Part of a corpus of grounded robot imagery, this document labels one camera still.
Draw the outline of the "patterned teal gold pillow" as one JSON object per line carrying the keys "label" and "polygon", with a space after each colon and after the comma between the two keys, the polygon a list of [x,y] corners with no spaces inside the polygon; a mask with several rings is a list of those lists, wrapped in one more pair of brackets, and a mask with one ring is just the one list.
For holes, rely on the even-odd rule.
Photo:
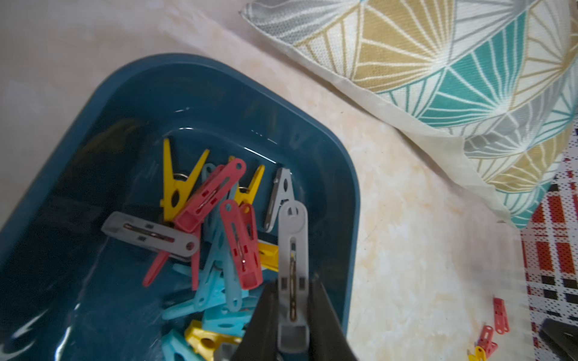
{"label": "patterned teal gold pillow", "polygon": [[525,227],[577,110],[575,1],[254,1],[276,48]]}

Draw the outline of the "teal clothespin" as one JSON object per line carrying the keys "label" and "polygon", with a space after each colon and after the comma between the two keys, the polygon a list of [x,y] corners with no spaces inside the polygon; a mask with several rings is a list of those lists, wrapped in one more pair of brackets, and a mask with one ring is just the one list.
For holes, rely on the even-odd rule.
{"label": "teal clothespin", "polygon": [[229,311],[227,305],[219,305],[205,310],[202,319],[203,329],[223,335],[242,338],[246,326],[250,323],[258,298],[249,296],[242,300],[239,311]]}
{"label": "teal clothespin", "polygon": [[166,361],[175,361],[179,355],[184,361],[204,361],[204,359],[192,349],[184,337],[171,330],[161,339],[161,349]]}
{"label": "teal clothespin", "polygon": [[[223,201],[228,200],[227,195],[218,202],[215,208],[209,214],[209,220],[204,225],[204,235],[203,239],[209,242],[212,246],[212,233],[215,230],[215,226],[218,225],[219,222],[223,221],[221,219],[221,214],[219,208]],[[224,261],[223,261],[223,279],[224,279],[224,292],[226,296],[227,308],[229,311],[239,311],[242,305],[243,297],[246,295],[246,292],[242,290],[242,287],[239,284],[239,277],[237,275],[236,267],[233,263],[233,257],[230,251],[230,245],[227,240],[225,241],[225,248],[224,248]]]}
{"label": "teal clothespin", "polygon": [[205,267],[200,272],[200,283],[194,298],[167,308],[162,312],[162,319],[173,320],[226,302],[222,275],[225,241],[224,227],[219,222],[212,233],[212,246]]}

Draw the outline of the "red clothespin front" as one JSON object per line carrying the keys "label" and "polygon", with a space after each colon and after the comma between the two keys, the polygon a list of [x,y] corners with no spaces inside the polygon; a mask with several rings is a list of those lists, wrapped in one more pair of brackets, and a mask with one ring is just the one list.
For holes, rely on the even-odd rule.
{"label": "red clothespin front", "polygon": [[239,158],[217,166],[174,219],[176,228],[193,233],[245,172],[246,164]]}

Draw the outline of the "teal clothespin front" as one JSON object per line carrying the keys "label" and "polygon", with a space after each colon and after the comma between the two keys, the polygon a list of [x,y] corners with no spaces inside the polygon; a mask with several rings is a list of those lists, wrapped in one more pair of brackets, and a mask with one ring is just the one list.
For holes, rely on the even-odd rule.
{"label": "teal clothespin front", "polygon": [[161,339],[161,349],[166,361],[175,361],[179,355],[184,361],[204,361],[204,359],[192,349],[184,337],[171,330]]}

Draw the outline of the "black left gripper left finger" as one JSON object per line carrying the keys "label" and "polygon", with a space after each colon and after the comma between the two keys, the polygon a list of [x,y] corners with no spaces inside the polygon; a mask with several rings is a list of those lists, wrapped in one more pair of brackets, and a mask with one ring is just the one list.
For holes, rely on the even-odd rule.
{"label": "black left gripper left finger", "polygon": [[236,360],[277,360],[278,285],[267,284],[261,293],[248,329],[232,356]]}

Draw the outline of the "grey clothespin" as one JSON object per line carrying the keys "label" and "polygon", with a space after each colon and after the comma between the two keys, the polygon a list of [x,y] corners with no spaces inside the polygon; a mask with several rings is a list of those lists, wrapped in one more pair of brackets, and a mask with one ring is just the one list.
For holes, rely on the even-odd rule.
{"label": "grey clothespin", "polygon": [[288,201],[278,213],[278,338],[281,353],[309,348],[309,224],[306,206]]}
{"label": "grey clothespin", "polygon": [[191,258],[200,250],[200,240],[194,234],[155,224],[119,211],[108,216],[101,227],[103,233],[122,242],[167,252],[177,259]]}
{"label": "grey clothespin", "polygon": [[264,228],[266,233],[271,233],[278,217],[281,206],[288,201],[294,200],[294,188],[289,168],[280,168],[274,178],[269,206],[266,212]]}

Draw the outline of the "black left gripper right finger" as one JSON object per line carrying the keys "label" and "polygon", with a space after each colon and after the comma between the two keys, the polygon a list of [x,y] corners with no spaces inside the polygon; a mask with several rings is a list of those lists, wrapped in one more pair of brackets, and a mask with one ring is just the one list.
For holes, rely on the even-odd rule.
{"label": "black left gripper right finger", "polygon": [[357,360],[319,278],[309,283],[309,360]]}

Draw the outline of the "dark teal storage box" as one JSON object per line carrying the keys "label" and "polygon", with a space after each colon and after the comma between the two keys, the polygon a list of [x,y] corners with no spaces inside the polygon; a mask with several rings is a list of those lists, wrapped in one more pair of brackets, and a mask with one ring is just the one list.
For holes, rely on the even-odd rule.
{"label": "dark teal storage box", "polygon": [[326,126],[232,68],[186,54],[130,63],[106,79],[1,231],[3,360],[161,360],[162,339],[191,316],[162,312],[191,299],[188,276],[155,253],[106,236],[120,211],[162,221],[163,142],[177,179],[204,151],[220,165],[265,168],[254,209],[263,229],[275,173],[291,171],[309,213],[309,269],[347,327],[361,196],[352,160]]}

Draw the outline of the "yellow clothespin front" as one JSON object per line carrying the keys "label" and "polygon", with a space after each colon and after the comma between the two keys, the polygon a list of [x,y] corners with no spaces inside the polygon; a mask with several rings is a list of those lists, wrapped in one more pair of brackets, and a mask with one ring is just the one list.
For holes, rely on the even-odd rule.
{"label": "yellow clothespin front", "polygon": [[278,246],[259,241],[260,264],[264,269],[278,272]]}

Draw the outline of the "yellow clothespin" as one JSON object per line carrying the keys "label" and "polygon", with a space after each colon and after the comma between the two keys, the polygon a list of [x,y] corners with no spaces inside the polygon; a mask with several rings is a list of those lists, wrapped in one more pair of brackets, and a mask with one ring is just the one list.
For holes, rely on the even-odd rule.
{"label": "yellow clothespin", "polygon": [[238,184],[235,184],[229,191],[227,199],[233,199],[238,205],[252,205],[259,190],[260,183],[262,182],[265,170],[265,165],[259,165],[250,184],[247,187],[240,187]]}
{"label": "yellow clothespin", "polygon": [[239,345],[242,341],[239,337],[204,330],[200,320],[190,322],[185,340],[204,360],[213,360],[214,353],[223,343]]}
{"label": "yellow clothespin", "polygon": [[209,149],[204,150],[187,179],[177,180],[173,171],[170,140],[168,138],[163,140],[163,198],[160,200],[160,206],[163,209],[164,222],[173,223],[185,207],[209,154]]}
{"label": "yellow clothespin", "polygon": [[473,353],[468,354],[469,361],[487,361],[486,351],[480,347],[476,346]]}
{"label": "yellow clothespin", "polygon": [[264,269],[278,272],[278,246],[259,241],[260,264]]}

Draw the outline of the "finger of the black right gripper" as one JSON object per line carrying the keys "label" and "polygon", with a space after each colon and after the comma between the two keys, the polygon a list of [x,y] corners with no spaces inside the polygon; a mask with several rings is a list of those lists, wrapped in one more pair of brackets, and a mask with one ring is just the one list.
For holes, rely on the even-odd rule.
{"label": "finger of the black right gripper", "polygon": [[577,361],[577,326],[546,319],[539,336],[560,360]]}

